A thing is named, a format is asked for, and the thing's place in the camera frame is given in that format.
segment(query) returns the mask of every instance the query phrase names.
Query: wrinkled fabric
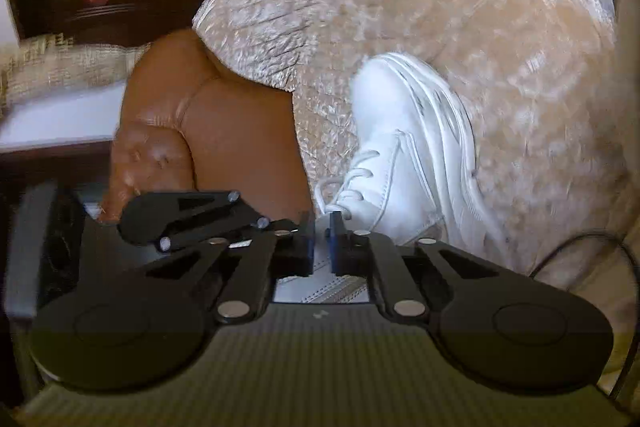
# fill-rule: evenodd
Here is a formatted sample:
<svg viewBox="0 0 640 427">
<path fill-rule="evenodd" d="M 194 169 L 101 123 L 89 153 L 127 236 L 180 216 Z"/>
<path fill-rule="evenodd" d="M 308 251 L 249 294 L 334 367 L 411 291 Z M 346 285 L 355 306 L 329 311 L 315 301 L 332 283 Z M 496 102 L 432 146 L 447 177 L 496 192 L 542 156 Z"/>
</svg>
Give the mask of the wrinkled fabric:
<svg viewBox="0 0 640 427">
<path fill-rule="evenodd" d="M 357 149 L 349 81 L 362 63 L 388 51 L 430 63 L 469 114 L 479 187 L 516 271 L 578 230 L 623 229 L 614 202 L 637 200 L 613 131 L 614 23 L 599 0 L 206 0 L 194 27 L 235 72 L 293 92 L 312 184 L 344 174 Z M 546 279 L 566 287 L 598 248 Z"/>
</svg>

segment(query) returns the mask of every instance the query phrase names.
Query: white shoe sole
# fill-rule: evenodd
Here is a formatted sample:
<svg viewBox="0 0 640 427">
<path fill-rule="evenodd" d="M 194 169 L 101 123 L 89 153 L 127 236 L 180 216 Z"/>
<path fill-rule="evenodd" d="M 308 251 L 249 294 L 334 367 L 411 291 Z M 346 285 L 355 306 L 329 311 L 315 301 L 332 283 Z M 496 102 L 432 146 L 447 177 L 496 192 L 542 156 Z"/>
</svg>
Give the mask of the white shoe sole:
<svg viewBox="0 0 640 427">
<path fill-rule="evenodd" d="M 450 206 L 443 201 L 441 204 L 443 204 L 450 242 L 456 247 L 467 249 L 470 253 L 482 255 L 486 234 L 494 242 L 503 259 L 506 259 L 508 255 L 506 238 L 497 218 L 484 204 L 478 182 L 474 177 L 476 150 L 473 132 L 459 97 L 433 68 L 415 57 L 389 53 L 379 55 L 372 60 L 382 60 L 403 80 L 406 89 L 410 92 L 409 95 L 414 99 L 415 109 L 420 115 L 426 135 L 427 127 L 414 97 L 423 95 L 436 110 L 442 133 L 443 158 L 439 168 L 436 165 L 436 158 L 433 159 L 434 171 L 438 188 L 443 185 L 447 187 Z M 447 139 L 447 127 L 452 133 L 458 135 L 457 140 L 455 140 L 456 137 Z M 452 220 L 457 230 L 449 230 L 453 225 Z M 463 244 L 456 245 L 458 240 Z"/>
</svg>

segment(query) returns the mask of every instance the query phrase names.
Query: shoe sole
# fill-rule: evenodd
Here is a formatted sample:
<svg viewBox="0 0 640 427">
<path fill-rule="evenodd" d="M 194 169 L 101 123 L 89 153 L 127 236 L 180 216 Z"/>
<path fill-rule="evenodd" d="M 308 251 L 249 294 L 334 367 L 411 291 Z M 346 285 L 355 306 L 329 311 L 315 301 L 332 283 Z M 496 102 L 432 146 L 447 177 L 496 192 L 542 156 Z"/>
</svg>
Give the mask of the shoe sole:
<svg viewBox="0 0 640 427">
<path fill-rule="evenodd" d="M 405 82 L 407 89 L 414 90 L 416 93 L 421 92 L 430 100 L 431 105 L 434 105 L 432 97 L 436 96 L 440 105 L 446 103 L 449 107 L 449 111 L 442 110 L 442 117 L 438 117 L 438 123 L 440 127 L 443 127 L 447 122 L 442 121 L 446 119 L 449 127 L 454 134 L 458 135 L 458 142 L 460 145 L 460 187 L 462 188 L 462 198 L 466 203 L 466 208 L 470 211 L 473 219 L 480 223 L 486 230 L 486 233 L 494 241 L 496 248 L 500 251 L 500 254 L 505 258 L 508 254 L 506 246 L 506 238 L 497 217 L 494 213 L 487 208 L 484 204 L 484 199 L 478 187 L 478 182 L 475 179 L 476 171 L 476 149 L 473 138 L 473 132 L 471 129 L 471 122 L 469 121 L 468 114 L 463 106 L 460 98 L 452 92 L 449 84 L 435 71 L 433 68 L 418 60 L 418 58 L 410 55 L 402 55 L 397 53 L 389 53 L 379 55 L 373 60 L 381 59 L 385 64 L 395 70 Z M 420 121 L 423 124 L 423 129 L 426 133 L 426 124 L 422 117 L 421 111 L 416 105 L 416 111 L 420 114 Z M 455 128 L 453 123 L 450 122 L 449 115 L 453 115 L 455 118 Z M 452 202 L 452 191 L 449 188 L 452 180 L 450 174 L 452 172 L 447 171 L 446 161 L 443 158 L 445 166 L 445 172 L 447 173 L 447 192 L 449 193 L 449 201 Z M 464 219 L 455 219 L 456 223 L 459 221 L 464 223 Z"/>
</svg>

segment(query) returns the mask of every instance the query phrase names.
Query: brown leather seat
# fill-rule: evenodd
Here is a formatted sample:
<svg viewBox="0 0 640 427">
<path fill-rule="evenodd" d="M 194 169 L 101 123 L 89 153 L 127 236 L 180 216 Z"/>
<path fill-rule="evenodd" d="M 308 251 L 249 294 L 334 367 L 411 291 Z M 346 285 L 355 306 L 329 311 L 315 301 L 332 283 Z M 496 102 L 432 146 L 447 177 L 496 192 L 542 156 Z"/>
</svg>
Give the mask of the brown leather seat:
<svg viewBox="0 0 640 427">
<path fill-rule="evenodd" d="M 101 219 L 141 192 L 232 188 L 271 219 L 312 210 L 290 94 L 234 75 L 192 30 L 172 33 L 130 76 Z"/>
</svg>

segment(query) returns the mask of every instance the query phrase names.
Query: white shoe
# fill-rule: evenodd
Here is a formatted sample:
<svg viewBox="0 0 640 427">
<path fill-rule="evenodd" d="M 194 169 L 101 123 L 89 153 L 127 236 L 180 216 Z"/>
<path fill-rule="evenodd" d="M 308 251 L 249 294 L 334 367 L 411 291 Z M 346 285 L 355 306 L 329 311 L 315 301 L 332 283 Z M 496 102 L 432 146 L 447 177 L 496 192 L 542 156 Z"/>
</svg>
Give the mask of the white shoe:
<svg viewBox="0 0 640 427">
<path fill-rule="evenodd" d="M 351 92 L 360 149 L 344 178 L 316 185 L 321 214 L 341 212 L 348 229 L 384 233 L 396 245 L 435 237 L 504 264 L 506 240 L 474 179 L 471 124 L 449 85 L 420 60 L 391 53 L 367 62 Z M 338 183 L 332 201 L 325 203 L 323 189 Z M 318 218 L 319 232 L 327 217 Z M 333 277 L 324 250 L 317 249 L 318 267 L 311 277 L 278 284 L 276 300 L 353 298 L 342 294 L 356 278 Z"/>
</svg>

